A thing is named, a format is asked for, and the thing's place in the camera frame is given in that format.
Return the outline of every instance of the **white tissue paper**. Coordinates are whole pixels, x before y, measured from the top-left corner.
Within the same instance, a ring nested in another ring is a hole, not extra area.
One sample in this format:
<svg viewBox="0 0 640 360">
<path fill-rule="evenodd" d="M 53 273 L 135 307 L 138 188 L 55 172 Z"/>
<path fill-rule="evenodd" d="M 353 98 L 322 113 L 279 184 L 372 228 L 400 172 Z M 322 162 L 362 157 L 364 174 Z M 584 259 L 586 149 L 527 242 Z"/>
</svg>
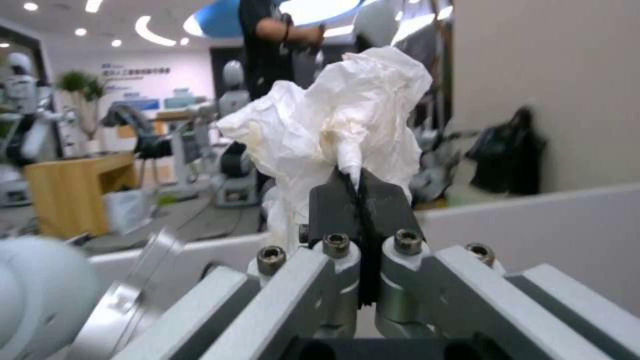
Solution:
<svg viewBox="0 0 640 360">
<path fill-rule="evenodd" d="M 308 223 L 309 191 L 338 165 L 355 186 L 360 169 L 399 185 L 418 172 L 420 148 L 406 126 L 431 86 L 424 66 L 393 47 L 345 54 L 308 90 L 278 81 L 270 93 L 218 122 L 224 136 L 246 144 L 279 195 L 270 204 L 272 245 L 292 254 L 298 225 Z"/>
</svg>

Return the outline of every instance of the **metal bolt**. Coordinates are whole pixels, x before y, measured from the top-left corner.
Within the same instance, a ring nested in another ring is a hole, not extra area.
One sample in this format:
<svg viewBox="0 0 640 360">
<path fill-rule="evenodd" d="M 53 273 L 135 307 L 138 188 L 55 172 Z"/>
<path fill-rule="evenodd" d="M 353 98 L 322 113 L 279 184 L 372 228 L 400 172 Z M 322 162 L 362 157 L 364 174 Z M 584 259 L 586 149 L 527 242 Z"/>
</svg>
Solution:
<svg viewBox="0 0 640 360">
<path fill-rule="evenodd" d="M 394 237 L 394 247 L 403 255 L 417 255 L 422 252 L 422 238 L 413 231 L 398 230 Z"/>
<path fill-rule="evenodd" d="M 287 261 L 287 253 L 279 246 L 267 246 L 258 251 L 256 258 L 260 274 L 272 276 Z"/>
<path fill-rule="evenodd" d="M 481 243 L 470 243 L 465 246 L 465 249 L 478 258 L 483 264 L 493 268 L 493 263 L 495 262 L 495 254 L 493 250 Z"/>
<path fill-rule="evenodd" d="M 309 225 L 302 224 L 298 226 L 298 241 L 300 241 L 301 244 L 309 243 Z"/>
<path fill-rule="evenodd" d="M 350 242 L 346 234 L 326 235 L 322 242 L 322 251 L 333 259 L 344 258 L 349 254 Z"/>
</svg>

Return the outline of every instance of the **white wall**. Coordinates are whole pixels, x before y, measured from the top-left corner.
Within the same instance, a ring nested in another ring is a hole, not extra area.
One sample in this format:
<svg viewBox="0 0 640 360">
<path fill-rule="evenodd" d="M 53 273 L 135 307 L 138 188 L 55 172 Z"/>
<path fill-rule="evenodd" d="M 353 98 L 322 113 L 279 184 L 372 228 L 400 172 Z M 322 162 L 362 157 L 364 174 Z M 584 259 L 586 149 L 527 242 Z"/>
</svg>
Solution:
<svg viewBox="0 0 640 360">
<path fill-rule="evenodd" d="M 456 127 L 532 102 L 545 191 L 640 180 L 640 1 L 459 0 L 455 17 Z"/>
<path fill-rule="evenodd" d="M 214 83 L 211 58 L 208 50 L 158 50 L 158 51 L 128 51 L 114 49 L 107 52 L 82 51 L 60 46 L 52 47 L 50 51 L 52 74 L 56 79 L 68 70 L 83 70 L 96 75 L 102 74 L 103 64 L 121 65 L 127 69 L 171 68 L 169 74 L 145 75 L 142 79 L 118 80 L 109 84 L 119 87 L 100 101 L 100 118 L 102 118 L 113 101 L 123 100 L 125 92 L 139 92 L 149 99 L 159 99 L 162 102 L 167 97 L 173 97 L 176 88 L 189 88 L 195 96 L 214 97 Z M 68 104 L 69 99 L 63 94 L 56 94 L 59 105 Z M 156 111 L 145 111 L 147 117 L 155 117 Z M 104 129 L 102 132 L 105 150 L 129 151 L 133 150 L 135 138 L 119 138 L 116 129 Z M 161 160 L 160 166 L 172 166 L 171 159 Z"/>
</svg>

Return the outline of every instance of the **humanoid robot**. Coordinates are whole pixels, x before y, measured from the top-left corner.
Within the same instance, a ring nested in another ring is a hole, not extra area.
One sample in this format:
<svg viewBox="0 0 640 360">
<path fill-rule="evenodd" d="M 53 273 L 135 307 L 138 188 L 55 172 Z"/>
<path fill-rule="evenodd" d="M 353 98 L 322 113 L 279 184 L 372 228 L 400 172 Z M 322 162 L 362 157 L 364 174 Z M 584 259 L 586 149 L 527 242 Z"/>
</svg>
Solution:
<svg viewBox="0 0 640 360">
<path fill-rule="evenodd" d="M 60 114 L 47 111 L 51 88 L 32 75 L 32 64 L 28 56 L 9 54 L 8 64 L 13 75 L 5 79 L 3 88 L 4 107 L 8 113 L 0 114 L 0 122 L 9 129 L 0 140 L 0 159 L 20 169 L 26 165 L 53 160 L 56 151 L 50 141 L 51 122 L 60 119 Z M 19 174 L 5 167 L 4 174 Z M 31 203 L 28 184 L 19 176 L 8 177 L 0 184 L 0 206 L 20 206 Z"/>
<path fill-rule="evenodd" d="M 223 69 L 227 91 L 218 101 L 220 117 L 234 113 L 249 102 L 249 92 L 241 89 L 244 71 L 239 61 L 232 60 Z M 214 182 L 217 187 L 215 204 L 221 208 L 251 206 L 258 204 L 257 171 L 246 153 L 246 146 L 234 142 L 220 157 L 220 174 L 224 180 Z"/>
</svg>

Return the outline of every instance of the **green plant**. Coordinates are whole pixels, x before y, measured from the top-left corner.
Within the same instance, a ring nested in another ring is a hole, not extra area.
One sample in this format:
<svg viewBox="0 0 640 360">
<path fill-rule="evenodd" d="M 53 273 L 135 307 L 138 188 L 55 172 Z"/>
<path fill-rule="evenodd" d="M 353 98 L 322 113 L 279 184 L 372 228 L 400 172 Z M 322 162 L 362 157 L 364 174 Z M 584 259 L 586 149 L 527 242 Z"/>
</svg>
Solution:
<svg viewBox="0 0 640 360">
<path fill-rule="evenodd" d="M 106 85 L 98 76 L 79 70 L 63 73 L 56 84 L 69 94 L 80 129 L 89 140 L 93 140 L 98 131 L 99 103 L 106 93 Z"/>
</svg>

